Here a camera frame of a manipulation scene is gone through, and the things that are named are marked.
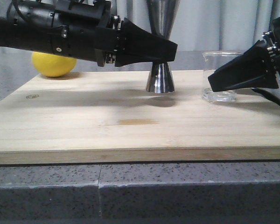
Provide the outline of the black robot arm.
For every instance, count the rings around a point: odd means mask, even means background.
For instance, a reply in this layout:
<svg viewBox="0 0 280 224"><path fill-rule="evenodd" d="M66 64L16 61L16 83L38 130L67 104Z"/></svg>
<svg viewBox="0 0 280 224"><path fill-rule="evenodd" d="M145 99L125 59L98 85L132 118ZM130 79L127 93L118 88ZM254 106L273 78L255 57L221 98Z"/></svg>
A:
<svg viewBox="0 0 280 224"><path fill-rule="evenodd" d="M96 0L0 2L0 47L39 51L96 62L103 67L165 63L175 59L177 45L168 39L170 0L148 1L151 31L111 13L111 3ZM276 89L280 84L280 36L263 34L243 55L218 68L208 78L214 92L242 88Z"/></svg>

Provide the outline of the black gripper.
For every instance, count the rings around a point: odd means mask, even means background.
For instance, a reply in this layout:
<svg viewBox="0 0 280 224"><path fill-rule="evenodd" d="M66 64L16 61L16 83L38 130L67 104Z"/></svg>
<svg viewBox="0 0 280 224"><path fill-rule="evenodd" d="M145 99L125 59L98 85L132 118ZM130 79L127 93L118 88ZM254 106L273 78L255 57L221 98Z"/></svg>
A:
<svg viewBox="0 0 280 224"><path fill-rule="evenodd" d="M244 88L278 89L280 82L280 17L273 29L263 33L244 54L236 57L208 76L213 92Z"/></svg>
<svg viewBox="0 0 280 224"><path fill-rule="evenodd" d="M59 28L51 37L53 54L93 61L103 67L141 62L174 61L177 44L151 34L125 18L111 13L110 1L57 1L51 26Z"/></svg>

